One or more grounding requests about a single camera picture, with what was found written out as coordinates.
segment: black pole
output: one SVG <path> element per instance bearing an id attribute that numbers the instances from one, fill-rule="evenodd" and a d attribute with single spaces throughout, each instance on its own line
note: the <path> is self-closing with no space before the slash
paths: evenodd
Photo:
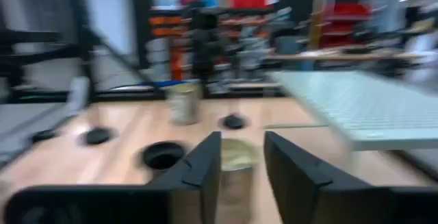
<path id="1" fill-rule="evenodd" d="M 102 37 L 96 34 L 96 32 L 90 31 L 90 36 L 94 38 L 96 44 L 104 46 L 111 53 L 115 61 L 117 61 L 120 65 L 124 66 L 132 75 L 136 76 L 139 80 L 141 80 L 143 84 L 148 84 L 149 86 L 152 86 L 155 92 L 160 91 L 158 85 L 153 80 L 151 80 L 146 75 L 141 74 L 134 66 L 132 66 L 125 59 L 125 57 L 122 56 L 121 53 L 117 52 L 115 48 L 111 47 L 107 42 L 105 42 L 104 39 L 102 39 Z"/>
<path id="2" fill-rule="evenodd" d="M 92 129 L 83 135 L 84 142 L 88 145 L 98 145 L 107 142 L 112 137 L 109 128 L 101 127 L 99 120 L 99 107 L 92 105 L 97 102 L 96 86 L 94 85 L 94 75 L 92 71 L 93 49 L 96 44 L 94 36 L 90 33 L 90 22 L 85 0 L 69 0 L 73 16 L 73 26 L 75 31 L 75 42 L 79 46 L 79 57 L 81 58 L 81 72 L 83 76 L 90 80 L 88 86 L 88 101 L 86 107 L 89 109 L 88 121 Z"/>
<path id="3" fill-rule="evenodd" d="M 3 3 L 0 0 L 0 32 L 8 30 L 8 26 L 5 21 L 5 14 L 3 9 Z M 6 77 L 8 83 L 8 95 L 14 94 L 14 87 L 23 84 L 25 69 L 21 66 L 11 66 L 5 63 L 5 57 L 15 54 L 13 44 L 10 42 L 4 42 L 0 38 L 0 77 Z"/>
<path id="4" fill-rule="evenodd" d="M 237 55 L 233 56 L 233 62 L 231 64 L 231 69 L 234 70 L 235 78 L 239 79 L 239 71 L 240 71 L 240 59 Z M 233 103 L 234 101 L 238 101 L 236 99 L 229 100 L 229 111 L 230 115 L 222 119 L 222 126 L 228 129 L 242 129 L 245 127 L 245 120 L 239 116 L 238 114 L 238 104 Z"/>

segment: white table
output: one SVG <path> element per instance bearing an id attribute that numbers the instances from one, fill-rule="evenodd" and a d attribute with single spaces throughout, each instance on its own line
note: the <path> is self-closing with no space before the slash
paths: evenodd
<path id="1" fill-rule="evenodd" d="M 434 51 L 394 53 L 389 50 L 373 51 L 364 54 L 347 54 L 337 50 L 306 51 L 291 55 L 270 54 L 265 60 L 339 60 L 339 61 L 377 61 L 377 60 L 414 60 L 431 55 Z"/>
<path id="2" fill-rule="evenodd" d="M 438 96 L 359 71 L 273 72 L 269 76 L 353 151 L 438 148 Z"/>

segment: workbench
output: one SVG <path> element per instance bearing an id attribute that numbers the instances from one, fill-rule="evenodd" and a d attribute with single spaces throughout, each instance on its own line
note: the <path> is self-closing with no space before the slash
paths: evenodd
<path id="1" fill-rule="evenodd" d="M 229 114 L 229 104 L 236 106 L 248 126 L 229 131 L 219 126 Z M 43 184 L 145 184 L 150 175 L 138 166 L 138 152 L 161 140 L 181 140 L 188 148 L 196 146 L 211 131 L 221 131 L 223 138 L 239 138 L 258 151 L 255 174 L 253 223 L 281 223 L 263 163 L 263 129 L 272 123 L 315 124 L 292 98 L 202 100 L 200 122 L 175 126 L 165 101 L 97 104 L 103 125 L 112 127 L 117 136 L 94 147 L 81 143 L 79 135 L 89 124 L 87 114 L 73 119 L 62 129 L 60 137 L 37 144 L 0 172 L 5 201 L 13 192 L 27 186 Z M 342 165 L 343 147 L 326 127 L 274 129 L 316 156 Z M 431 185 L 425 177 L 391 156 L 366 151 L 358 158 L 355 175 L 375 185 Z"/>

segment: silver can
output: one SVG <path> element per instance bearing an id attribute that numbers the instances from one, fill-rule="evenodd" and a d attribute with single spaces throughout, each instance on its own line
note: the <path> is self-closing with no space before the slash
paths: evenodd
<path id="1" fill-rule="evenodd" d="M 222 140 L 217 224 L 246 224 L 252 216 L 255 150 L 236 139 Z"/>
<path id="2" fill-rule="evenodd" d="M 177 84 L 168 88 L 168 100 L 172 122 L 176 125 L 191 125 L 199 117 L 198 84 Z"/>

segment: black round hole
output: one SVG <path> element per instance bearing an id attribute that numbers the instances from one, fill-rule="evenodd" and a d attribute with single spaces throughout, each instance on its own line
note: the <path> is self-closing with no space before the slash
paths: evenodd
<path id="1" fill-rule="evenodd" d="M 172 154 L 161 154 L 151 158 L 147 166 L 155 170 L 169 169 L 180 159 L 180 157 Z"/>
<path id="2" fill-rule="evenodd" d="M 185 149 L 177 141 L 157 142 L 140 153 L 142 164 L 152 170 L 166 170 L 185 155 Z"/>

